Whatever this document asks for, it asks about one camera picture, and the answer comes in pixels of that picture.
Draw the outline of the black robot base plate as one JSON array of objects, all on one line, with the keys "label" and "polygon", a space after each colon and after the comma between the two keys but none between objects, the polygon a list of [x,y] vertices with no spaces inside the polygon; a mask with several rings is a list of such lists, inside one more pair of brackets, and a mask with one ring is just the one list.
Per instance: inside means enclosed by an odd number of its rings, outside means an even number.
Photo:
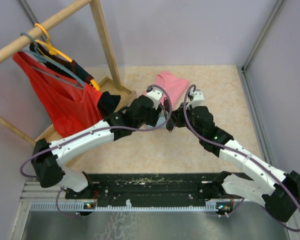
[{"label": "black robot base plate", "polygon": [[226,193],[217,173],[88,174],[81,192],[65,189],[64,211],[207,211],[233,210],[235,196]]}]

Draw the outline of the tortoiseshell sunglasses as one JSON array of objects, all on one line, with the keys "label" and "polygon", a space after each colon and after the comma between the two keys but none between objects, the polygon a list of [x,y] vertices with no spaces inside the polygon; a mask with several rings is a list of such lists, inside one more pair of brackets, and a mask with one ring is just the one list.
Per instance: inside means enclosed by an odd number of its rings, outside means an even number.
[{"label": "tortoiseshell sunglasses", "polygon": [[170,101],[167,99],[167,97],[164,97],[163,99],[163,114],[166,120],[165,127],[166,129],[171,133],[174,129],[174,123],[169,117],[170,114]]}]

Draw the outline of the pink glasses case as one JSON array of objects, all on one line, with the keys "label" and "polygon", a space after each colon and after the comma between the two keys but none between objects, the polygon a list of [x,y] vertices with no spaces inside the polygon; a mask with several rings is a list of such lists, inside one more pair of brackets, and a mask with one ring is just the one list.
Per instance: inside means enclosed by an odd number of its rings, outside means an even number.
[{"label": "pink glasses case", "polygon": [[160,117],[159,120],[158,120],[158,125],[157,125],[157,126],[151,127],[151,126],[148,126],[148,125],[145,125],[145,124],[144,124],[144,125],[142,126],[142,129],[143,129],[143,130],[146,130],[147,132],[153,131],[153,130],[157,130],[157,129],[163,129],[163,128],[166,127],[165,121],[166,121],[165,116],[164,116],[164,114],[162,113],[162,114],[161,114],[161,117]]}]

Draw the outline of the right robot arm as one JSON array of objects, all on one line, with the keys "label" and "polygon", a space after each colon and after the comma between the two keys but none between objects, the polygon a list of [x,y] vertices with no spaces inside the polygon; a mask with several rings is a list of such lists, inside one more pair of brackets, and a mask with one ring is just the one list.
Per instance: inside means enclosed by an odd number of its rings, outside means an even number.
[{"label": "right robot arm", "polygon": [[300,205],[300,174],[287,173],[246,150],[235,138],[214,123],[206,106],[183,107],[171,115],[175,127],[193,130],[199,144],[216,157],[239,168],[250,179],[223,171],[213,185],[219,198],[236,195],[255,202],[277,221],[286,223]]}]

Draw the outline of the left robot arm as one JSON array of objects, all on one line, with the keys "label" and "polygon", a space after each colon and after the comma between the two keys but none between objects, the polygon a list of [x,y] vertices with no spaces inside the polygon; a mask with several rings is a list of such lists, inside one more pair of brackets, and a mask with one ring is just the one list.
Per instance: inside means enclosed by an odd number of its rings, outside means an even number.
[{"label": "left robot arm", "polygon": [[87,174],[68,168],[66,164],[97,146],[127,137],[144,124],[155,124],[161,113],[160,100],[141,95],[130,106],[114,112],[95,125],[71,136],[48,142],[36,142],[32,167],[42,188],[61,185],[87,199],[94,186]]}]

